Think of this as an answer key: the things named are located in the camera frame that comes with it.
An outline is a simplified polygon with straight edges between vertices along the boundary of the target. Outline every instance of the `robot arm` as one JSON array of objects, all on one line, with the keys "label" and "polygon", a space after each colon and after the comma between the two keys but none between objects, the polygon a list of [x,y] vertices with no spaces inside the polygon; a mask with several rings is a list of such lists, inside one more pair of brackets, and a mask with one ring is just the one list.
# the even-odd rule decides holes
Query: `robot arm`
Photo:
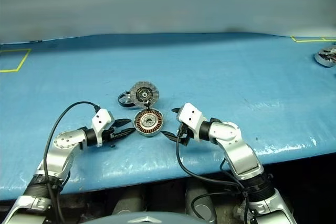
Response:
[{"label": "robot arm", "polygon": [[[74,157],[82,149],[93,145],[101,147],[105,142],[128,136],[135,130],[134,128],[128,128],[119,133],[114,131],[115,127],[123,126],[130,121],[129,119],[114,120],[109,111],[100,109],[92,118],[91,129],[83,127],[58,134],[47,154],[49,183],[54,195],[62,191],[64,181],[74,163]],[[44,162],[41,161],[25,192],[17,198],[3,224],[53,223],[48,217],[51,208]]]},{"label": "robot arm", "polygon": [[255,152],[243,141],[236,124],[217,119],[207,121],[201,111],[190,103],[175,111],[178,112],[177,120],[184,125],[179,129],[187,127],[186,132],[177,134],[189,134],[184,138],[184,143],[187,144],[188,138],[193,137],[197,141],[210,141],[223,149],[230,170],[247,191],[249,209],[255,215],[251,223],[296,224],[279,191],[271,185]]}]

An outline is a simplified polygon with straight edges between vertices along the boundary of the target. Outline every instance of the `black rubber ring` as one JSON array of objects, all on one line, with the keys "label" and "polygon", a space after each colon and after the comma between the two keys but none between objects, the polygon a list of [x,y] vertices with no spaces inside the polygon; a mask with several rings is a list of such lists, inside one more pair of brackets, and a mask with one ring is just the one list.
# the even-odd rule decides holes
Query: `black rubber ring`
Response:
[{"label": "black rubber ring", "polygon": [[118,102],[119,102],[120,106],[122,106],[122,107],[126,107],[126,108],[135,106],[135,104],[134,104],[133,102],[123,103],[123,102],[120,101],[120,99],[121,99],[123,96],[125,96],[125,95],[129,95],[129,94],[130,94],[130,92],[129,92],[129,91],[126,91],[126,92],[123,92],[122,94],[120,94],[120,95],[118,96]]}]

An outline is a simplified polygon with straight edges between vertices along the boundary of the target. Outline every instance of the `black cable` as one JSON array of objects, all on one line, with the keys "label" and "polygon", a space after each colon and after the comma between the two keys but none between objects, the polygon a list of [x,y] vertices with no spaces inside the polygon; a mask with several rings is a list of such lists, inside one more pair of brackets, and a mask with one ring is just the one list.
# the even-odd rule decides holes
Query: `black cable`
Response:
[{"label": "black cable", "polygon": [[244,189],[244,186],[242,185],[242,183],[237,180],[231,173],[227,172],[226,170],[223,169],[223,165],[225,164],[226,158],[223,159],[223,161],[221,162],[219,169],[222,171],[222,173],[224,173],[227,177],[229,177],[230,179],[232,179],[234,182],[236,182],[241,189]]},{"label": "black cable", "polygon": [[43,169],[44,169],[44,173],[46,176],[46,185],[48,188],[48,192],[50,194],[50,200],[51,200],[51,204],[54,207],[54,212],[55,212],[55,217],[56,217],[56,223],[58,223],[58,216],[59,216],[59,212],[60,210],[57,209],[57,199],[55,199],[55,195],[51,189],[51,185],[50,185],[50,181],[49,181],[49,174],[48,174],[48,167],[47,167],[47,155],[48,155],[48,151],[49,151],[49,147],[50,147],[50,143],[51,143],[51,139],[53,138],[55,129],[57,127],[57,125],[59,124],[59,122],[61,121],[61,119],[63,118],[63,116],[74,106],[79,105],[79,104],[89,104],[92,105],[95,108],[95,111],[97,112],[99,110],[99,106],[97,106],[96,104],[92,103],[92,102],[87,102],[87,101],[80,101],[80,102],[75,102],[72,105],[70,105],[69,107],[67,107],[63,113],[58,117],[58,119],[56,120],[56,122],[54,123],[51,132],[49,134],[49,138],[47,140],[47,144],[46,147],[44,149],[44,154],[43,154]]},{"label": "black cable", "polygon": [[[241,184],[241,182],[239,180],[237,180],[231,173],[225,171],[223,169],[223,165],[225,164],[226,158],[223,159],[223,161],[221,162],[219,169],[229,178],[231,178],[233,181],[235,181],[237,184],[240,185],[240,187],[242,188],[242,190],[245,190],[244,186]],[[248,204],[249,204],[249,200],[248,200],[248,195],[245,193],[244,194],[245,197],[245,208],[244,208],[244,224],[247,224],[247,213],[248,213]]]},{"label": "black cable", "polygon": [[59,192],[56,195],[56,203],[57,203],[58,216],[59,216],[59,218],[61,220],[61,223],[65,224],[64,216],[63,216],[60,204],[59,204]]},{"label": "black cable", "polygon": [[200,215],[200,214],[197,212],[197,210],[196,210],[196,208],[195,208],[195,202],[196,202],[197,200],[201,199],[201,198],[208,197],[208,196],[228,195],[228,194],[232,195],[233,193],[232,193],[231,191],[221,191],[221,192],[219,192],[219,193],[209,193],[209,194],[198,195],[196,198],[194,198],[194,199],[191,201],[191,209],[192,209],[192,211],[194,212],[194,214],[197,215],[197,217],[199,217],[199,218],[201,218],[201,219],[204,219],[204,218],[202,217],[202,215]]},{"label": "black cable", "polygon": [[225,185],[225,186],[234,186],[236,187],[238,190],[239,190],[239,185],[235,182],[229,182],[229,181],[223,181],[223,180],[218,180],[218,179],[212,179],[212,178],[207,178],[207,177],[203,177],[203,176],[200,176],[200,175],[197,175],[193,172],[191,172],[190,170],[188,170],[183,164],[182,164],[182,161],[181,161],[181,158],[180,158],[180,151],[179,151],[179,143],[180,143],[180,137],[177,136],[177,140],[176,140],[176,157],[177,157],[177,162],[178,164],[180,165],[181,169],[183,171],[185,171],[186,173],[188,173],[189,175],[195,177],[195,178],[198,178],[204,182],[208,182],[208,183],[214,183],[214,184],[219,184],[219,185]]},{"label": "black cable", "polygon": [[71,176],[71,172],[69,171],[67,178],[65,179],[65,181],[62,184],[62,187],[64,187],[66,185],[66,183],[68,182],[70,176]]},{"label": "black cable", "polygon": [[248,196],[246,196],[245,197],[245,209],[244,209],[244,224],[248,224],[247,222],[248,204],[249,204],[249,200],[248,200]]}]

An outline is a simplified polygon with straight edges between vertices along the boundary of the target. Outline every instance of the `metal ring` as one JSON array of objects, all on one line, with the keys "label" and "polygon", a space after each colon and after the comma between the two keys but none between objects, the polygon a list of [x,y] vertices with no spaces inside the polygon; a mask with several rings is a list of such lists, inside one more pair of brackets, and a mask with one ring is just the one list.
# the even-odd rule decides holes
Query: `metal ring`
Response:
[{"label": "metal ring", "polygon": [[129,91],[126,91],[126,92],[123,92],[122,94],[120,94],[118,96],[118,102],[122,107],[126,107],[126,108],[135,106],[135,104],[130,99],[130,92]]}]

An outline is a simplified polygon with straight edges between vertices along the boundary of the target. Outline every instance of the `circular metal part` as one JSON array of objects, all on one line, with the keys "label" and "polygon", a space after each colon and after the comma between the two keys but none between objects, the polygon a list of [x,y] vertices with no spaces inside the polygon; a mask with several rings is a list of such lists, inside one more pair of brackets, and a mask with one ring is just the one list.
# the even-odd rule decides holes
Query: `circular metal part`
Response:
[{"label": "circular metal part", "polygon": [[130,100],[137,106],[151,108],[159,99],[159,91],[147,81],[137,82],[130,90]]},{"label": "circular metal part", "polygon": [[336,65],[336,46],[324,48],[315,54],[314,57],[319,64],[327,68],[333,67]]},{"label": "circular metal part", "polygon": [[130,92],[123,92],[118,96],[118,102],[123,107],[133,107],[135,104],[131,101]]},{"label": "circular metal part", "polygon": [[134,118],[134,127],[144,136],[154,136],[160,132],[163,115],[155,109],[139,111]]}]

